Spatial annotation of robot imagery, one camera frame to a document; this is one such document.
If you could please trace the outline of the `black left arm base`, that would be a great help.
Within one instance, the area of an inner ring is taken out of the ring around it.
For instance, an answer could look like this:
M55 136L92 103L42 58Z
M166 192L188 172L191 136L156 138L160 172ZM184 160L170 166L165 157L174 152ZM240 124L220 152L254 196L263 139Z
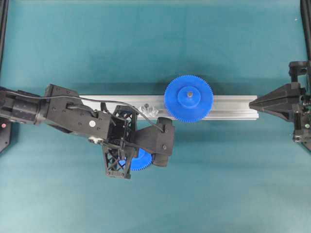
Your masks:
M0 118L0 152L3 152L11 141L12 123L6 118Z

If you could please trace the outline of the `black lattice left gripper finger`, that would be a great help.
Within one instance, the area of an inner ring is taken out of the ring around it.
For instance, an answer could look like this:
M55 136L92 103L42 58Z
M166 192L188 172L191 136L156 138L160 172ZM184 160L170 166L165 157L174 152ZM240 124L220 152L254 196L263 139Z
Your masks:
M117 105L114 111L114 116L124 118L126 120L136 121L138 112L133 106Z
M105 174L112 178L130 179L133 148L112 149L102 146Z

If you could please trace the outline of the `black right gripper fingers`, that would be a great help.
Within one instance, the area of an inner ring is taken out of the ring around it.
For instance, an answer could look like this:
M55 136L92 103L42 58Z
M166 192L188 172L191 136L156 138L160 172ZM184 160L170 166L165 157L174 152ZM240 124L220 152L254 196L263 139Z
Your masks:
M249 108L281 119L289 119L288 92L289 84L285 84L250 102Z

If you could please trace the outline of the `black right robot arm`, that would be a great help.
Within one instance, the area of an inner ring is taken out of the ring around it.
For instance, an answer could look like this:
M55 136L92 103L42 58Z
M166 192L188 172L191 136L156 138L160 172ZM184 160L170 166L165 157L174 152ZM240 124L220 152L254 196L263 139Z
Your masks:
M291 82L249 102L248 108L267 113L294 124L294 141L311 141L311 97L298 82L298 76L311 74L310 62L291 62ZM167 86L164 97L167 113L185 123L195 123L208 116L216 105L216 96L206 81L183 75Z

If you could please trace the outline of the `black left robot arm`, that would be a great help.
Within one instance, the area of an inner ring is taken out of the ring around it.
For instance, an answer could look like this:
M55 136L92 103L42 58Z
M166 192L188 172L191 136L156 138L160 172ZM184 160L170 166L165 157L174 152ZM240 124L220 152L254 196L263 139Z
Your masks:
M77 92L49 85L43 97L23 91L0 89L0 116L20 124L45 123L67 134L85 137L103 148L105 172L110 177L130 179L137 148L129 146L136 131L134 107L117 103L110 112L100 100L99 110L85 105Z

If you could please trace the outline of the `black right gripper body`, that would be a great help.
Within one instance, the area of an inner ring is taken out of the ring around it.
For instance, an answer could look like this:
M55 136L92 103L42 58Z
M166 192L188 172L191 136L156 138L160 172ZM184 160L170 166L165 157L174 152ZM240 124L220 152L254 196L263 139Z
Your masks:
M287 103L289 105L288 121L300 121L303 115L303 105L300 98L304 95L304 88L299 82L289 84L287 91Z

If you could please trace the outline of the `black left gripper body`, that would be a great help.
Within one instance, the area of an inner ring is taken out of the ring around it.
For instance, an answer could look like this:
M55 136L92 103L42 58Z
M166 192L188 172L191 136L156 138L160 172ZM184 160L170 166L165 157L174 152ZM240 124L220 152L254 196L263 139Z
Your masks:
M105 146L110 149L123 149L133 141L136 131L136 114L108 115L110 124Z

